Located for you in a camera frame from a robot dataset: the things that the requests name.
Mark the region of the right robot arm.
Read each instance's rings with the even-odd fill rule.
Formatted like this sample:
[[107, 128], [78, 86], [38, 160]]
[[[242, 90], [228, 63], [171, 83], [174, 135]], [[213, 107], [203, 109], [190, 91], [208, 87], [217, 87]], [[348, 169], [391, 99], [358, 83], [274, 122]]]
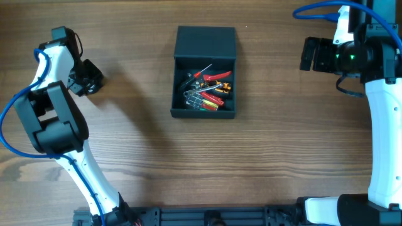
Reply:
[[337, 24], [333, 39], [305, 40], [300, 69], [333, 73], [339, 81], [358, 78], [368, 99], [372, 127], [372, 175], [366, 194], [301, 197], [296, 206], [300, 225], [401, 224], [401, 38], [395, 1], [323, 1], [308, 10], [338, 6], [323, 15]]

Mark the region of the red-handled wire stripper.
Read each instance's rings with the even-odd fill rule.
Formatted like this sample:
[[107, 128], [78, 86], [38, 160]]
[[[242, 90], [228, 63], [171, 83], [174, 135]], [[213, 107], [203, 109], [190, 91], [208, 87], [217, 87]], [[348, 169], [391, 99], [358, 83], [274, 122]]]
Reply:
[[[194, 81], [190, 85], [190, 87], [195, 90], [205, 88], [205, 84], [207, 82], [214, 81], [214, 80], [224, 82], [224, 81], [222, 81], [222, 79], [230, 77], [231, 75], [232, 75], [232, 71], [220, 73], [217, 75], [201, 75], [201, 76], [199, 76], [198, 79], [196, 79], [196, 81]], [[207, 91], [200, 92], [199, 94], [202, 97], [205, 97], [207, 100], [217, 104], [219, 107], [223, 106], [224, 101], [231, 96], [231, 92], [229, 92], [229, 94], [227, 94], [227, 95], [213, 95], [213, 94], [208, 93]]]

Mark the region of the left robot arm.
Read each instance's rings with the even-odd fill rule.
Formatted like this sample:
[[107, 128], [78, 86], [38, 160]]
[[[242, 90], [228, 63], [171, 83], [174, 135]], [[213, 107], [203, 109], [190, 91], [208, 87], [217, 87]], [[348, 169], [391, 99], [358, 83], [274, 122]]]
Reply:
[[65, 26], [52, 29], [52, 40], [34, 50], [38, 69], [31, 85], [14, 102], [36, 156], [62, 166], [89, 205], [91, 225], [137, 225], [138, 218], [107, 181], [89, 147], [89, 128], [72, 98], [103, 86], [102, 72], [82, 60], [82, 43]]

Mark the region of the dark green box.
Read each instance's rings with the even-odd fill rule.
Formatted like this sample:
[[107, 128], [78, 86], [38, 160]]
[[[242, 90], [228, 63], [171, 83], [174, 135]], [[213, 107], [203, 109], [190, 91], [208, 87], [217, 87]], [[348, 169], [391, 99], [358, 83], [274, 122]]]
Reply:
[[[236, 115], [236, 30], [231, 27], [179, 26], [174, 52], [175, 70], [171, 115], [175, 118], [233, 119]], [[188, 86], [180, 91], [186, 79], [211, 67], [201, 75], [217, 75], [232, 71], [230, 77], [222, 79], [232, 85], [231, 96], [217, 111], [196, 110], [185, 104], [184, 92], [194, 90]]]

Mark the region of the orange black long-nose pliers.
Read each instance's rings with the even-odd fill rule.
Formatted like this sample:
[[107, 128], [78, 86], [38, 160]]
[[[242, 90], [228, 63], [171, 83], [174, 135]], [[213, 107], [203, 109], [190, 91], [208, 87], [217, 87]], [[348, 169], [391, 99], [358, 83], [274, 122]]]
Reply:
[[207, 82], [205, 84], [205, 87], [210, 87], [210, 86], [219, 85], [219, 84], [221, 84], [220, 87], [212, 89], [212, 90], [208, 90], [207, 92], [210, 94], [213, 94], [213, 95], [227, 95], [232, 90], [232, 85], [230, 83], [220, 82], [217, 80]]

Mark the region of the clear pack of colourful screwdrivers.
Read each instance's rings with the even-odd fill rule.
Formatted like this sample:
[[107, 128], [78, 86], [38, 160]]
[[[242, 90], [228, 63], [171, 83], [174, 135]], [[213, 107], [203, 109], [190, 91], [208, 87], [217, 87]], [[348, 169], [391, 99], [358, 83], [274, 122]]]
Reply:
[[183, 93], [185, 97], [185, 104], [187, 107], [191, 107], [196, 110], [210, 110], [217, 111], [219, 106], [205, 97], [202, 97], [199, 93], [186, 91]]

